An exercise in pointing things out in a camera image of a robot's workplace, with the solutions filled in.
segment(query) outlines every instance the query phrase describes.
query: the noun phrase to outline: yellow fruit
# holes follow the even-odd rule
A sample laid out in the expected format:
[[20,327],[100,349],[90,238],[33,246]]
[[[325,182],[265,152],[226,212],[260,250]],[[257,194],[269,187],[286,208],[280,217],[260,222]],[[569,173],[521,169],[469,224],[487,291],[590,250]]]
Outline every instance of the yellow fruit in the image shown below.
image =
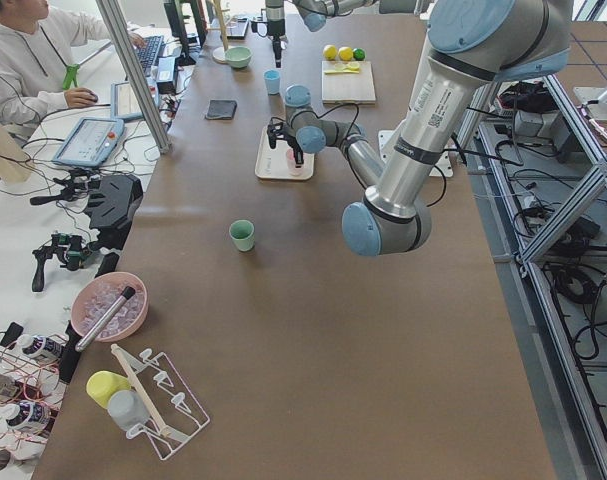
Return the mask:
[[336,48],[336,45],[326,45],[323,49],[323,57],[326,60],[334,60],[337,53],[338,49]]
[[351,47],[339,48],[339,58],[341,60],[343,60],[344,62],[349,62],[350,60],[352,60],[353,56],[354,56],[354,51],[352,50]]

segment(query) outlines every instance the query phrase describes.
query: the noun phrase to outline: green bowl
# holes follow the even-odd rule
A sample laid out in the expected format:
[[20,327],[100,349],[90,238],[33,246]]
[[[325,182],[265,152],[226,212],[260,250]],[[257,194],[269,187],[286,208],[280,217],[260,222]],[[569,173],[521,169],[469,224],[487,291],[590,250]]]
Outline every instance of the green bowl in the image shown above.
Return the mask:
[[247,47],[230,47],[225,52],[225,61],[232,68],[245,68],[252,59],[252,51]]

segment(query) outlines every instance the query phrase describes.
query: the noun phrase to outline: hand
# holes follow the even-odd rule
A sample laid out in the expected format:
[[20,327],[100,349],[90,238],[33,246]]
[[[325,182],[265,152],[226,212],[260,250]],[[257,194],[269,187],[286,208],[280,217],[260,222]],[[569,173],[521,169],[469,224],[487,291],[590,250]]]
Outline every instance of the hand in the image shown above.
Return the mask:
[[134,32],[127,32],[127,34],[130,36],[132,45],[134,45],[136,48],[145,48],[146,42],[142,36]]
[[91,107],[97,100],[97,96],[88,88],[70,88],[65,91],[65,101],[70,108]]

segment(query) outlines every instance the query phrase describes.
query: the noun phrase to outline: lime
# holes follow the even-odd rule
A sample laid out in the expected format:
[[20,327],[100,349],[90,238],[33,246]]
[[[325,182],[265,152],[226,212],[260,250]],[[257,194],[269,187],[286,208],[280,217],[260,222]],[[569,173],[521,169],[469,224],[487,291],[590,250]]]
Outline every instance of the lime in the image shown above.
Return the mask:
[[350,60],[352,60],[353,56],[354,56],[354,52],[352,51],[352,49],[350,47],[339,48],[339,58],[341,60],[343,60],[344,62],[349,62]]
[[326,60],[334,60],[337,53],[338,49],[336,48],[336,45],[326,45],[323,49],[323,57]]
[[353,55],[354,60],[358,60],[359,62],[365,60],[365,50],[363,50],[362,48],[355,48]]

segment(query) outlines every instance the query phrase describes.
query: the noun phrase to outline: brown table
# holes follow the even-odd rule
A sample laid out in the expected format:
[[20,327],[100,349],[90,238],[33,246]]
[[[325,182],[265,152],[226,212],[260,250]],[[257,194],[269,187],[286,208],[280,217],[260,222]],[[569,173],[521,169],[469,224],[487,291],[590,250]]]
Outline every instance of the brown table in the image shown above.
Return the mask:
[[[329,23],[312,34],[288,18],[283,83],[309,86],[321,112],[322,46],[364,48],[378,100],[358,121],[376,142],[405,115],[423,25]],[[94,371],[119,371],[94,344],[33,478],[555,478],[465,172],[432,209],[419,251],[352,254],[340,219],[362,191],[337,150],[317,156],[307,182],[255,177],[261,128],[283,112],[262,79],[270,42],[246,43],[245,70],[198,65],[119,265],[151,295],[146,323],[120,345],[168,353],[212,423],[167,462],[144,438],[126,440],[85,394]],[[234,120],[204,120],[209,100],[225,98],[238,101]],[[425,199],[440,190],[430,179]],[[250,253],[228,239],[237,218],[256,225]]]

